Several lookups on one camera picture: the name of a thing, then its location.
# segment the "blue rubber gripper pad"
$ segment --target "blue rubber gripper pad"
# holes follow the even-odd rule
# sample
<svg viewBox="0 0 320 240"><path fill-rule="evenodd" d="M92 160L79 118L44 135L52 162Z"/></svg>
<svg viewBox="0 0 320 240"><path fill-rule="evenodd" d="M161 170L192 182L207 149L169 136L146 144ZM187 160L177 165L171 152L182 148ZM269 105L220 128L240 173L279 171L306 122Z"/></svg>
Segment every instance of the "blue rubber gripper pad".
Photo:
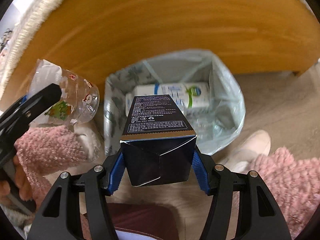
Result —
<svg viewBox="0 0 320 240"><path fill-rule="evenodd" d="M204 168L203 163L196 151L193 154L192 168L196 174L200 189L208 194L210 191L208 173Z"/></svg>
<svg viewBox="0 0 320 240"><path fill-rule="evenodd" d="M121 179L123 177L125 170L123 154L120 153L115 165L110 173L110 182L108 186L108 191L112 195L116 190L118 190Z"/></svg>

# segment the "wooden cabinet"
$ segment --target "wooden cabinet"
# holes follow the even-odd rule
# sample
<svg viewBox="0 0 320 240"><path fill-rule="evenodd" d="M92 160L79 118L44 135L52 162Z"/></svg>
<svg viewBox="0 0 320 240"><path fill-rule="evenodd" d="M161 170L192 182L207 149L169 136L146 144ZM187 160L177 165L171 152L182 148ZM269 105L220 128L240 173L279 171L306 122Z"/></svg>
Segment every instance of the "wooden cabinet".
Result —
<svg viewBox="0 0 320 240"><path fill-rule="evenodd" d="M232 73L303 72L320 57L320 24L299 0L64 0L28 43L0 108L28 87L38 58L98 85L141 59L201 48Z"/></svg>

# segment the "maroon fabric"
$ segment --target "maroon fabric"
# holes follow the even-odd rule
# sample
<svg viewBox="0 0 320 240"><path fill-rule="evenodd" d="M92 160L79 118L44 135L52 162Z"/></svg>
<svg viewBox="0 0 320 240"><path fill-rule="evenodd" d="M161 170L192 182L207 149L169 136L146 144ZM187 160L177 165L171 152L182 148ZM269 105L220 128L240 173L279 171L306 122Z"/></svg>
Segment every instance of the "maroon fabric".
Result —
<svg viewBox="0 0 320 240"><path fill-rule="evenodd" d="M150 236L158 240L179 240L171 211L156 205L108 203L116 230Z"/></svg>

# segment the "white sneaker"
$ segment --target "white sneaker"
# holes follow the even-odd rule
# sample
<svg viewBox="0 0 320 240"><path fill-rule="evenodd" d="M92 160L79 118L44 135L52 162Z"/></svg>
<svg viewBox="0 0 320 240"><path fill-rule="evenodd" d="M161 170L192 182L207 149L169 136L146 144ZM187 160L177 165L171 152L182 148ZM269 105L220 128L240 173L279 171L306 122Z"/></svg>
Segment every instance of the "white sneaker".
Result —
<svg viewBox="0 0 320 240"><path fill-rule="evenodd" d="M268 155L271 148L270 135L264 130L258 130L250 135L245 142L234 149L224 160L223 164L230 171L242 172L249 162L259 154Z"/></svg>

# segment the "white bottle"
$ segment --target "white bottle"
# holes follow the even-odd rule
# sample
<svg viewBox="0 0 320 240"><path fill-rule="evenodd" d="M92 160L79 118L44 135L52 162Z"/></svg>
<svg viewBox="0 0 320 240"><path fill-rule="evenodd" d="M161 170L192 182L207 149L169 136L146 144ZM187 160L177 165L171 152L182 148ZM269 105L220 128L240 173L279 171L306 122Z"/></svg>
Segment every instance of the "white bottle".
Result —
<svg viewBox="0 0 320 240"><path fill-rule="evenodd" d="M131 93L125 96L127 116L133 98L145 95L170 95L184 114L187 109L207 108L210 103L209 85L205 82L141 85L136 86Z"/></svg>

